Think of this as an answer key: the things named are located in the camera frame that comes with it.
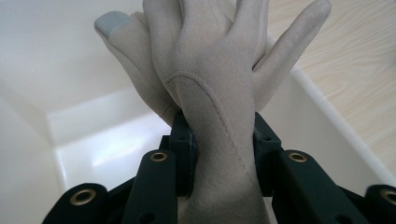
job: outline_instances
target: glove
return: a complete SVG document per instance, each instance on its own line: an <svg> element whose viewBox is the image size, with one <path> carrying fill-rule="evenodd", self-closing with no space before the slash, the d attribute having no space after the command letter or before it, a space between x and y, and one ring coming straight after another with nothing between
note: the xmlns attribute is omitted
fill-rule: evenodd
<svg viewBox="0 0 396 224"><path fill-rule="evenodd" d="M142 55L132 52L150 49L149 44L147 39L137 44L132 27L143 19L139 23L137 16L113 12L95 27L116 57L123 56L119 60L132 71L128 74L134 84L139 82L134 79L159 78L154 88L170 93L195 133L199 160L194 192L179 204L179 222L263 223L251 142L254 111L269 101L316 35L330 3L318 0L308 6L258 63L265 48L267 1L239 1L234 24L217 1L186 0L181 5L174 0L144 2L153 51ZM151 58L155 71L146 73ZM136 88L150 92L153 86ZM161 94L152 96L148 105L173 103L161 100Z"/></svg>

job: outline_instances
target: stitching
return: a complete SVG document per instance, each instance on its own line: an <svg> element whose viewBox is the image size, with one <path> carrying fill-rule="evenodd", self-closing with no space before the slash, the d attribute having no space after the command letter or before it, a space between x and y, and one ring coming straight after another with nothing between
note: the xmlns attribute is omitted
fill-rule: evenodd
<svg viewBox="0 0 396 224"><path fill-rule="evenodd" d="M223 116L220 115L220 114L224 114L224 113L221 113L222 110L220 110L220 108L219 108L218 106L216 106L216 102L219 102L219 100L217 100L217 98L212 98L212 97L210 97L210 94L209 94L209 93L210 93L210 92L213 92L213 91L211 90L211 88L210 88L208 85L206 85L206 83L205 83L203 80L199 79L194 73L186 72L186 71L176 71L176 72L171 73L171 74L173 74L173 75L171 75L171 76L169 76L168 78L165 79L164 85L169 84L170 82L172 82L173 80L175 80L175 79L178 78L178 77L184 77L184 78L187 78L187 79L193 81L201 90L204 91L204 93L206 94L206 96L209 98L210 103L211 103L211 104L214 106L214 108L215 108L215 111L216 111L216 113L217 113L217 115L218 115L218 117L219 117L219 120L221 121L221 126L222 126L222 128L224 129L224 131L225 131L225 133L226 133L226 136L227 136L228 140L231 142L231 146L232 146L234 152L236 153L236 155L238 156L238 160L242 163L243 168L245 169L245 171L247 171L247 173L249 173L249 172L248 172L248 168L246 167L245 163L242 161L242 157L241 157L241 155L239 154L239 152L238 152L238 150L237 150L237 148L236 148L236 146L235 146L235 143L234 143L233 139L231 138L231 135L230 135L230 132L229 132L229 128L227 128L227 126L225 125L226 122L225 122L225 120L223 119ZM250 181L251 181L252 183L255 182L254 179L252 179L252 175L248 175L248 178L250 179ZM255 188L257 188L258 190L260 190L260 187L259 187L258 185L254 185L254 186L255 186Z"/></svg>

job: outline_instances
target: gray fabric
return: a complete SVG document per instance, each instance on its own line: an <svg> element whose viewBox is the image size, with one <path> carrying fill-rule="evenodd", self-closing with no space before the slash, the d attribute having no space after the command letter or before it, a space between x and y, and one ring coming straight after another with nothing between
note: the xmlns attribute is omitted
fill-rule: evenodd
<svg viewBox="0 0 396 224"><path fill-rule="evenodd" d="M143 100L168 123L181 108L194 131L195 185L179 200L179 223L268 222L253 158L254 112L317 34L330 3L309 5L267 55L267 0L238 1L233 23L213 0L146 0L143 8L122 25L113 17L124 15L106 14L95 28Z"/></svg>

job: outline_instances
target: light wood surface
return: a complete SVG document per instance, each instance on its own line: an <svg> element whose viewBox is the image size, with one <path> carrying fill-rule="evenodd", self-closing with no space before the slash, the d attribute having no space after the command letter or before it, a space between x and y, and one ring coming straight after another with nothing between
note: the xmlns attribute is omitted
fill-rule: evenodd
<svg viewBox="0 0 396 224"><path fill-rule="evenodd" d="M271 1L270 34L279 37L310 2ZM332 1L298 66L396 176L396 1Z"/></svg>

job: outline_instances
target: beige glove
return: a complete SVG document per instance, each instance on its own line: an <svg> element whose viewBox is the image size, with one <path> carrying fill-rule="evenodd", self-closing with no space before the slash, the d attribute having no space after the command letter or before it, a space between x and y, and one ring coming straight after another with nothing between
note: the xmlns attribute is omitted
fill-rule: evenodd
<svg viewBox="0 0 396 224"><path fill-rule="evenodd" d="M252 146L254 111L269 101L317 34L330 3L318 0L306 8L260 60L268 1L239 1L234 24L217 1L181 3L182 7L177 0L145 1L149 35L136 28L144 24L144 19L136 20L139 14L135 19L118 12L106 14L95 27L137 90L144 92L141 95L153 88L164 92L165 87L195 133L199 159L194 191L179 203L179 223L263 223ZM150 37L152 52L147 39L137 40L135 32ZM155 72L148 63L151 58ZM139 79L147 77L155 85L137 87ZM155 108L161 107L157 105L177 109L161 96L142 98L154 104L151 108L157 113Z"/></svg>

